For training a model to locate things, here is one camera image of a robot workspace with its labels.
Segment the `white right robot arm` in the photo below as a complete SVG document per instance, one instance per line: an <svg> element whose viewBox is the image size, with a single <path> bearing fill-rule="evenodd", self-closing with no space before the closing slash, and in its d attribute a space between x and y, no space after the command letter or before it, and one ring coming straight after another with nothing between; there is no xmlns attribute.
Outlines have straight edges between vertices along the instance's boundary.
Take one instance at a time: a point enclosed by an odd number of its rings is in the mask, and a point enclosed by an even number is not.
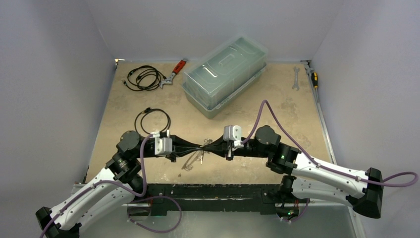
<svg viewBox="0 0 420 238"><path fill-rule="evenodd" d="M279 198L320 199L349 206L368 218L381 217L382 173L341 167L319 159L308 159L298 148L280 141L281 136L268 125L257 129L254 138L241 144L224 137L203 146L204 151L232 160L234 156L267 158L266 166L283 175Z"/></svg>

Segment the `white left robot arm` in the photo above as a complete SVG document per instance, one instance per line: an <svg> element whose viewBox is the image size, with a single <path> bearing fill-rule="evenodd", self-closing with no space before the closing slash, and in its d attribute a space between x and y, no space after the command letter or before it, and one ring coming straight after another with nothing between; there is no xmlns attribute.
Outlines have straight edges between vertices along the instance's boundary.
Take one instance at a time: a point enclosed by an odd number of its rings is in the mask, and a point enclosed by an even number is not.
<svg viewBox="0 0 420 238"><path fill-rule="evenodd" d="M169 131L143 137L133 130L125 132L116 147L105 167L79 191L52 208L42 207L36 212L42 238L78 238L84 228L123 204L165 199L164 195L148 194L144 159L167 157L175 161L202 148Z"/></svg>

